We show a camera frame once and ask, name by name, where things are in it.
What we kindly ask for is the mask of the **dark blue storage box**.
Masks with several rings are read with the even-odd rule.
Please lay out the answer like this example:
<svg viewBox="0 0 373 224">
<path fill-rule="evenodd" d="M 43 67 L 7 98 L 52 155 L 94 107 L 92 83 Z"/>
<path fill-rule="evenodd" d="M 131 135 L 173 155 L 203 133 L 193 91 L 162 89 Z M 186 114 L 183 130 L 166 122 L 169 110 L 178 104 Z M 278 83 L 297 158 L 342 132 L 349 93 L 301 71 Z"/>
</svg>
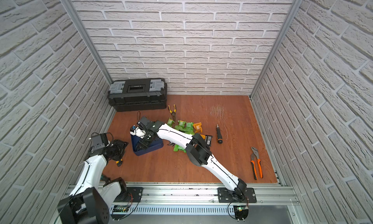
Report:
<svg viewBox="0 0 373 224">
<path fill-rule="evenodd" d="M 150 146 L 147 149 L 141 149 L 140 147 L 137 146 L 137 143 L 139 142 L 140 137 L 131 135 L 131 141 L 132 141 L 132 148 L 137 156 L 141 156 L 147 153 L 150 153 L 152 151 L 161 149 L 164 146 L 164 143 L 161 139 L 154 140 Z"/>
</svg>

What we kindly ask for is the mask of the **green cookie packet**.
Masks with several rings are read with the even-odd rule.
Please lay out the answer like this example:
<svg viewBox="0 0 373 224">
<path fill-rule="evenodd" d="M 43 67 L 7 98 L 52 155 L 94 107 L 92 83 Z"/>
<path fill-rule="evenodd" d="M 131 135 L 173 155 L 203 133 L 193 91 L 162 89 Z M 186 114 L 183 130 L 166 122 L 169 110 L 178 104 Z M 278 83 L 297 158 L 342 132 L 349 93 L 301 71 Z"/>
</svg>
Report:
<svg viewBox="0 0 373 224">
<path fill-rule="evenodd" d="M 186 150 L 179 145 L 175 145 L 173 151 L 174 152 L 182 151 L 184 153 L 186 152 Z"/>
<path fill-rule="evenodd" d="M 167 125 L 168 125 L 169 127 L 173 128 L 174 124 L 175 124 L 175 121 L 174 121 L 173 119 L 168 119 L 168 121 L 167 121 Z"/>
<path fill-rule="evenodd" d="M 185 132 L 187 133 L 193 133 L 194 132 L 194 123 L 193 122 L 187 122 L 185 126 Z"/>
<path fill-rule="evenodd" d="M 185 125 L 186 125 L 186 121 L 179 120 L 177 127 L 179 127 L 179 128 L 185 128 Z"/>
</svg>

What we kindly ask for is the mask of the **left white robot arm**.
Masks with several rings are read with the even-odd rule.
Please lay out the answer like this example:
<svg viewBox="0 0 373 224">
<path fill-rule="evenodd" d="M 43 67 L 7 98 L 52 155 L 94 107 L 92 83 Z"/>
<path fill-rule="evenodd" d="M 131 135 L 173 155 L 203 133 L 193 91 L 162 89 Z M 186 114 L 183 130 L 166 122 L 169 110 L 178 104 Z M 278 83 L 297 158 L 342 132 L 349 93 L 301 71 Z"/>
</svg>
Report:
<svg viewBox="0 0 373 224">
<path fill-rule="evenodd" d="M 114 140 L 104 146 L 93 146 L 84 160 L 84 169 L 77 185 L 69 196 L 57 206 L 63 224 L 108 224 L 111 220 L 109 208 L 117 199 L 124 201 L 129 192 L 124 180 L 119 177 L 107 182 L 98 191 L 103 170 L 108 161 L 120 162 L 128 142 Z"/>
</svg>

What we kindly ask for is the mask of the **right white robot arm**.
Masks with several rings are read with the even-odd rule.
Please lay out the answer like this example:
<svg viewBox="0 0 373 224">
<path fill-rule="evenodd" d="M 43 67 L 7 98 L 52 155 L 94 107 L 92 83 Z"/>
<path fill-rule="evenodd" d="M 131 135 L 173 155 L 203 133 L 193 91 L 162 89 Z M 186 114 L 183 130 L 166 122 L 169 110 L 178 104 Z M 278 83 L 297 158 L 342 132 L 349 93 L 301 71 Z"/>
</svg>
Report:
<svg viewBox="0 0 373 224">
<path fill-rule="evenodd" d="M 206 168 L 223 183 L 235 202 L 247 201 L 246 183 L 219 163 L 200 134 L 186 134 L 163 122 L 151 122 L 148 119 L 139 121 L 138 126 L 132 127 L 130 133 L 139 137 L 137 146 L 141 149 L 149 148 L 155 139 L 167 140 L 182 147 L 194 165 Z"/>
</svg>

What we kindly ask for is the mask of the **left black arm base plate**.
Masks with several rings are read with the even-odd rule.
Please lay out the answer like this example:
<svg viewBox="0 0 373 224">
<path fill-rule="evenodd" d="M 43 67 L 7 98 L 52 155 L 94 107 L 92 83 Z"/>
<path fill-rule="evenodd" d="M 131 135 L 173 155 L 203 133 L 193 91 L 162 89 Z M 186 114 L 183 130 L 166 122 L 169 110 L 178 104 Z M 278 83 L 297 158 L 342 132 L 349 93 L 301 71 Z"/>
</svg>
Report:
<svg viewBox="0 0 373 224">
<path fill-rule="evenodd" d="M 126 192 L 120 194 L 115 202 L 125 202 L 125 203 L 139 203 L 142 198 L 143 187 L 127 187 Z"/>
</svg>

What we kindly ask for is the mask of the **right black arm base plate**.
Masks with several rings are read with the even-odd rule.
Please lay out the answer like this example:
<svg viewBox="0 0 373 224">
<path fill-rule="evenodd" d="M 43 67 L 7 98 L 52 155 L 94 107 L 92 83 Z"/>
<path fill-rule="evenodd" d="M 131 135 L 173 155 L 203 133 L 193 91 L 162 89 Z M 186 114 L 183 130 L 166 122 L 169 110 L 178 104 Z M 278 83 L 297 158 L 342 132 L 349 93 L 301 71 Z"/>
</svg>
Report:
<svg viewBox="0 0 373 224">
<path fill-rule="evenodd" d="M 232 192 L 226 188 L 217 188 L 219 203 L 256 203 L 256 193 L 253 188 L 246 188 L 244 194 L 238 190 Z"/>
</svg>

